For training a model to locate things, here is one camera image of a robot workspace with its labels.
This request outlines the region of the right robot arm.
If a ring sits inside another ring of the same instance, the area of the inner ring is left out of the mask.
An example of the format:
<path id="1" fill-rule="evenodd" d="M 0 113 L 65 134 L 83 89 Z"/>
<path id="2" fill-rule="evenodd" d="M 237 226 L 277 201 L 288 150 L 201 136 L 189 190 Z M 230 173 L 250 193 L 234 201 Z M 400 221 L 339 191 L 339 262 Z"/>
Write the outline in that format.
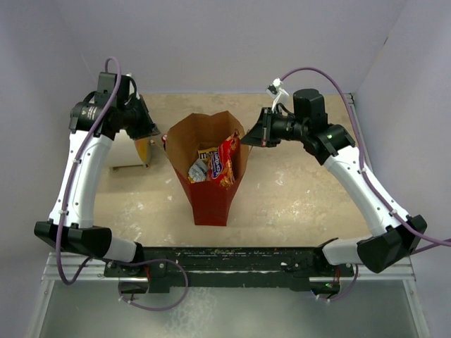
<path id="1" fill-rule="evenodd" d="M 344 263 L 362 264 L 380 273 L 409 256 L 418 246 L 427 223 L 410 215 L 381 186 L 367 165 L 359 164 L 359 149 L 342 126 L 328 122 L 325 100 L 316 89 L 293 94 L 292 114 L 263 107 L 254 127 L 242 138 L 248 146 L 275 147 L 281 141 L 299 141 L 307 153 L 345 188 L 370 231 L 356 239 L 332 239 L 313 259 L 315 271 L 330 275 Z"/>

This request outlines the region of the red brown paper bag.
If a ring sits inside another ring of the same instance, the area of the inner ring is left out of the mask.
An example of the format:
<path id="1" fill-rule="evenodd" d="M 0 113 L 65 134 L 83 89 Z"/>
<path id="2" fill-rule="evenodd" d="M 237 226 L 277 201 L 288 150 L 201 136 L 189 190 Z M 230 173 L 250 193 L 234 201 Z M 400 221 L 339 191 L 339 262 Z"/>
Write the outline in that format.
<path id="1" fill-rule="evenodd" d="M 229 111 L 192 113 L 169 128 L 169 159 L 191 204 L 195 225 L 225 226 L 247 168 L 244 128 Z"/>

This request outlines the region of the red candy snack bag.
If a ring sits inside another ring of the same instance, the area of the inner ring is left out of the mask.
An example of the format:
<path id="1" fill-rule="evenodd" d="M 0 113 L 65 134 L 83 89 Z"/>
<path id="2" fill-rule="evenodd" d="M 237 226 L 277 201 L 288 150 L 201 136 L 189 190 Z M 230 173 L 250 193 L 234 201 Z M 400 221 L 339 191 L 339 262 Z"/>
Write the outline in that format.
<path id="1" fill-rule="evenodd" d="M 232 157 L 240 145 L 239 135 L 235 130 L 219 145 L 209 161 L 207 180 L 224 189 L 230 189 L 235 182 Z"/>

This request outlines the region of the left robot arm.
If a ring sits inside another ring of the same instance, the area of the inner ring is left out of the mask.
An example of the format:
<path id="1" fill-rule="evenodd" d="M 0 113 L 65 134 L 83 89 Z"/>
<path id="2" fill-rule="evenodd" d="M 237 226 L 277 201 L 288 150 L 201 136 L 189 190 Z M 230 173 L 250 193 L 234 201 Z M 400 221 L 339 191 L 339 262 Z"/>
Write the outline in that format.
<path id="1" fill-rule="evenodd" d="M 71 110 L 69 129 L 61 189 L 47 220 L 36 222 L 35 236 L 61 251 L 120 261 L 123 271 L 137 276 L 145 267 L 139 244 L 94 224 L 101 170 L 115 136 L 124 130 L 136 141 L 159 134 L 132 76 L 100 73 L 97 90 Z"/>

